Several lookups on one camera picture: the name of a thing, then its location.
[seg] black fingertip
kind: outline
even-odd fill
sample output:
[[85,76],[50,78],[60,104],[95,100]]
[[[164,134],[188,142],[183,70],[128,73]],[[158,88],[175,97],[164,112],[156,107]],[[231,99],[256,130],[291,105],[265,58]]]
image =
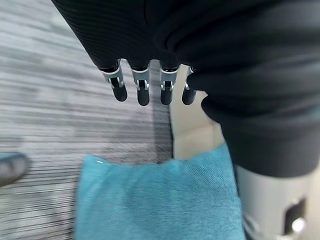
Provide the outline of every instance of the black fingertip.
[[161,90],[160,100],[163,105],[169,105],[172,102],[172,90]]
[[138,103],[141,106],[148,105],[150,101],[149,90],[140,89],[137,91],[137,96],[138,96]]
[[192,90],[192,89],[186,89],[184,88],[183,90],[183,94],[182,94],[182,102],[185,105],[190,105],[194,102],[195,97],[196,97],[196,90]]
[[126,87],[124,85],[122,87],[116,86],[112,90],[113,90],[115,98],[119,102],[124,102],[127,99],[127,97],[128,97],[127,89],[126,89]]

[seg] floor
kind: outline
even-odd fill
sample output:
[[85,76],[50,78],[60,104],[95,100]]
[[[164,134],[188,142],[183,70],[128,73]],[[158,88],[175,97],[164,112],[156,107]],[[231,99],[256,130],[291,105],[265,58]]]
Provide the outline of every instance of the floor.
[[151,64],[150,104],[138,105],[131,71],[118,102],[111,87],[48,0],[0,2],[0,152],[32,161],[25,178],[0,189],[0,240],[73,237],[82,158],[116,163],[172,157],[169,109]]

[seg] black fabric sleeve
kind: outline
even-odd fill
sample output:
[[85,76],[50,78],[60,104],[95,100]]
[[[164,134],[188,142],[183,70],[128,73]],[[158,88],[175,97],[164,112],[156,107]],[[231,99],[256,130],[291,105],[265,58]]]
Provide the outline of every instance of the black fabric sleeve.
[[146,1],[153,41],[195,68],[187,83],[233,162],[305,175],[320,155],[320,0]]

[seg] striped carpet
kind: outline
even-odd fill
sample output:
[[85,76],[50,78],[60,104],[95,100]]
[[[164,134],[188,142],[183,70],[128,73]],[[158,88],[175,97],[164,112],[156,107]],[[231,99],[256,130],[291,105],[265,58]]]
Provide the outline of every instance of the striped carpet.
[[48,0],[0,1],[0,152],[32,161],[22,180],[0,188],[0,240],[73,238],[74,197],[87,153],[115,163],[172,157],[168,107],[160,103],[159,64],[151,64],[150,104],[111,87]]

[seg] robotic hand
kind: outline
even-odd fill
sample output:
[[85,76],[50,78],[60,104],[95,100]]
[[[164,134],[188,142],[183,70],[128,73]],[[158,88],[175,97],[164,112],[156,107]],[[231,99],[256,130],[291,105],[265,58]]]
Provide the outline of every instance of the robotic hand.
[[320,155],[320,1],[52,0],[114,96],[149,102],[149,61],[160,60],[161,102],[180,64],[182,101],[208,94],[234,166],[248,240],[295,240],[306,226],[310,174]]

